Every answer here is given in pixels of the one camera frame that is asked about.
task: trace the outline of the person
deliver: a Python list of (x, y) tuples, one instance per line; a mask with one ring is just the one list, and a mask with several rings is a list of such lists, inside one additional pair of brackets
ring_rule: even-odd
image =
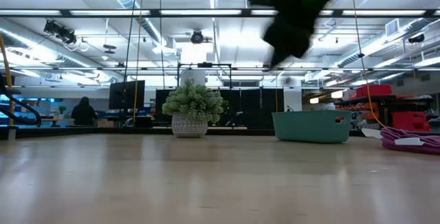
[(278, 11), (263, 40), (273, 48), (269, 69), (289, 56), (302, 58), (310, 47), (315, 23), (330, 0), (249, 0), (251, 5), (272, 6)]
[(71, 118), (75, 120), (75, 125), (94, 125), (93, 119), (98, 119), (88, 97), (81, 98), (80, 103), (71, 112)]

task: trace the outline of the white textured pot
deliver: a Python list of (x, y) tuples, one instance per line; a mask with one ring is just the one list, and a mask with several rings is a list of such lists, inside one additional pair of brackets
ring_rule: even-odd
[(186, 115), (174, 114), (171, 122), (173, 134), (177, 137), (199, 138), (206, 134), (208, 122), (190, 120)]

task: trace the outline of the purple cloth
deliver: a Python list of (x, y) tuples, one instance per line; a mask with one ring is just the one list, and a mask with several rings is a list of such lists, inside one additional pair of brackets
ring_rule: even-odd
[[(420, 136), (410, 134), (396, 128), (383, 128), (380, 131), (382, 136), (382, 146), (384, 148), (400, 150), (414, 153), (427, 153), (432, 155), (440, 155), (440, 136), (429, 135)], [(401, 138), (418, 137), (424, 142), (421, 146), (396, 145), (395, 140)]]

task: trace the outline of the potted plant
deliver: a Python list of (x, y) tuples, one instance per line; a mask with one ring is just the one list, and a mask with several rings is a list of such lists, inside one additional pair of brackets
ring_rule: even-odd
[(208, 130), (208, 122), (218, 122), (223, 112), (223, 98), (219, 92), (205, 86), (194, 86), (187, 80), (170, 93), (162, 105), (164, 114), (172, 115), (171, 127), (177, 137), (201, 137)]
[(64, 111), (66, 110), (65, 106), (59, 106), (58, 107), (58, 111), (60, 112), (60, 114), (58, 114), (58, 119), (63, 119), (64, 118)]

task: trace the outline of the black monitor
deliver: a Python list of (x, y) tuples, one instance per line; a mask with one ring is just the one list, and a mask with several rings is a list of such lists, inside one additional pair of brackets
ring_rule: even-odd
[[(125, 83), (126, 103), (123, 98), (124, 83), (110, 85), (109, 109), (134, 109), (136, 81)], [(144, 107), (145, 80), (137, 82), (136, 108)]]

